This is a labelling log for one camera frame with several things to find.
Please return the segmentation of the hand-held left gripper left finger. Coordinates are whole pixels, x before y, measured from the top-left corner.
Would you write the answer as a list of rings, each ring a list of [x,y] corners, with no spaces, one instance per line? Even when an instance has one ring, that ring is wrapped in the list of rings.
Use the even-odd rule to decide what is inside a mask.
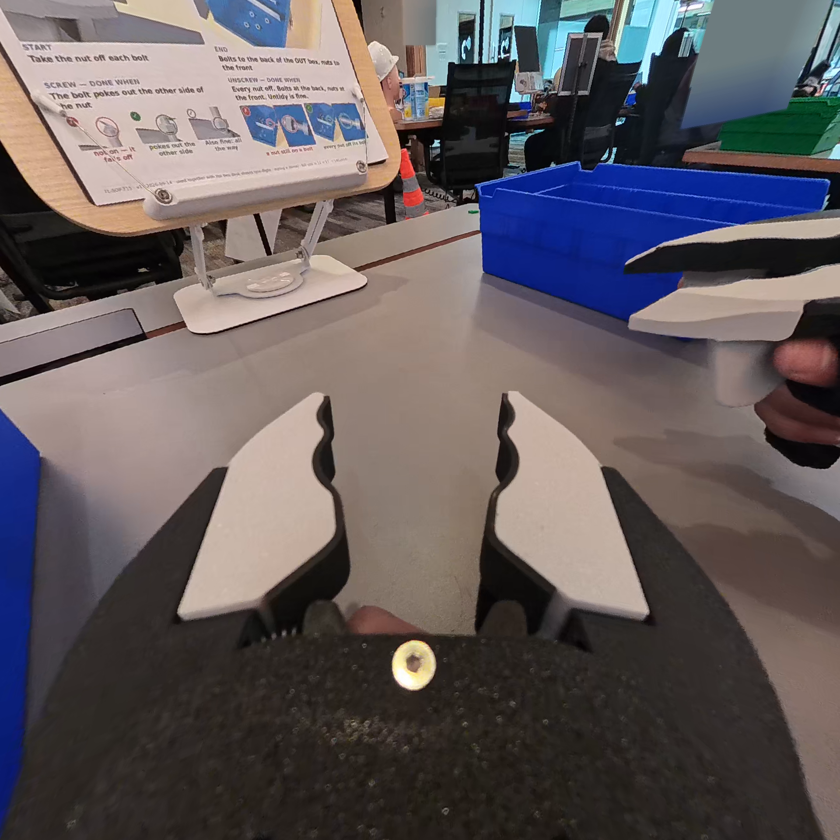
[[[301,627],[350,577],[343,505],[333,486],[331,401],[314,392],[230,460],[177,616],[256,614],[269,631]]]

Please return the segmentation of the white document stand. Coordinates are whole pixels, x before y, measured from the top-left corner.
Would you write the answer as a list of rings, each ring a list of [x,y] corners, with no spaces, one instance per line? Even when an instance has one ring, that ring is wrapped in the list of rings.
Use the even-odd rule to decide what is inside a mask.
[[[174,294],[175,305],[189,332],[225,332],[284,312],[358,291],[366,276],[314,250],[333,210],[333,200],[316,203],[307,233],[294,259],[262,267],[242,264],[234,273],[212,278],[204,251],[195,255],[198,282]]]

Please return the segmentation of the green storage bin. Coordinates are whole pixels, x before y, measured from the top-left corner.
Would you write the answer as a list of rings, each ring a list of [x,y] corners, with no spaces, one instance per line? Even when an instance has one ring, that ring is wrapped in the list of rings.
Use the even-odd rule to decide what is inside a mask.
[[[721,151],[811,156],[839,140],[839,98],[793,98],[787,108],[726,122]]]

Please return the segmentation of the person's left hand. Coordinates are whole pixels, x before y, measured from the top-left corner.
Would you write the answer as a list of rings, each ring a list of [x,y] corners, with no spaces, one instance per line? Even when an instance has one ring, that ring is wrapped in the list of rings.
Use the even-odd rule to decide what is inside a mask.
[[[426,632],[401,617],[376,605],[362,605],[345,621],[349,634],[371,636],[385,635],[395,637],[423,637]]]

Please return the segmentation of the black office chair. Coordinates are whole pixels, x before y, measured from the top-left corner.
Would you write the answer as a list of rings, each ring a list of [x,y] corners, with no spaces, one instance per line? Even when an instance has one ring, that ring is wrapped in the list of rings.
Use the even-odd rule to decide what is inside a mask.
[[[464,202],[479,184],[503,176],[508,160],[508,105],[515,65],[448,65],[439,150],[425,152],[428,180]]]
[[[641,64],[598,59],[590,92],[578,97],[574,110],[564,106],[562,99],[556,101],[554,164],[577,161],[591,170],[609,158],[616,121]]]

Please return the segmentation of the blue divided storage bin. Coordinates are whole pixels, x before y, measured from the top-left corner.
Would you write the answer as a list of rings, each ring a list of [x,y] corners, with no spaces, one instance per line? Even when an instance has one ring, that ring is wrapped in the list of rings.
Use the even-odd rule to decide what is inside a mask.
[[[1,822],[22,762],[40,455],[1,415]]]

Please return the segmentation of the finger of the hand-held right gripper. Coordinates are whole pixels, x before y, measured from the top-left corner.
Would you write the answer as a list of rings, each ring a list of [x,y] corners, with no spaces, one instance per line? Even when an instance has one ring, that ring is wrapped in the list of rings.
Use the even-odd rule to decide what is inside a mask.
[[[628,327],[677,338],[779,342],[792,336],[807,304],[838,293],[837,272],[682,287],[632,314]]]
[[[626,263],[627,274],[732,272],[796,275],[839,262],[839,217],[796,216],[715,228],[657,245]]]

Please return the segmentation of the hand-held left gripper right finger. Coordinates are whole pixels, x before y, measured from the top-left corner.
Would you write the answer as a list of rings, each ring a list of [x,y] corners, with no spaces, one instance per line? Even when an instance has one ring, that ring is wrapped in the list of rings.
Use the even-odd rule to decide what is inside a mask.
[[[577,613],[643,623],[650,608],[598,458],[519,392],[504,392],[497,486],[479,553],[477,628],[519,604],[527,635],[560,638]]]

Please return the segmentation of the dark flat tablet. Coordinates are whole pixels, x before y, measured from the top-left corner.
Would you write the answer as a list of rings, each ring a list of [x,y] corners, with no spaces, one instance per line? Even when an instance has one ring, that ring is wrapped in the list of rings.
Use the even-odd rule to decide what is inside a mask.
[[[117,310],[1,342],[1,385],[147,340],[132,309]]]

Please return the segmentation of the person's right hand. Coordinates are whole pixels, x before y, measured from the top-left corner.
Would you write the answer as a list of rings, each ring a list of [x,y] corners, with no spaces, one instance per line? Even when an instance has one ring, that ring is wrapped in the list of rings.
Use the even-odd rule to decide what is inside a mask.
[[[833,389],[838,377],[837,350],[824,339],[789,340],[775,348],[773,364],[783,383],[754,406],[766,429],[796,443],[838,445],[838,417],[801,402],[787,385]]]

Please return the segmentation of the orange striped traffic cone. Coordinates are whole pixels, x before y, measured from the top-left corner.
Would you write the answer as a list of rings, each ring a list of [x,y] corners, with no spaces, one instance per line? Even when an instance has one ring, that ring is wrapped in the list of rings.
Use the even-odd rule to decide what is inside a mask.
[[[405,219],[427,215],[424,192],[417,180],[417,174],[407,149],[401,149],[400,178],[402,180],[402,203]]]

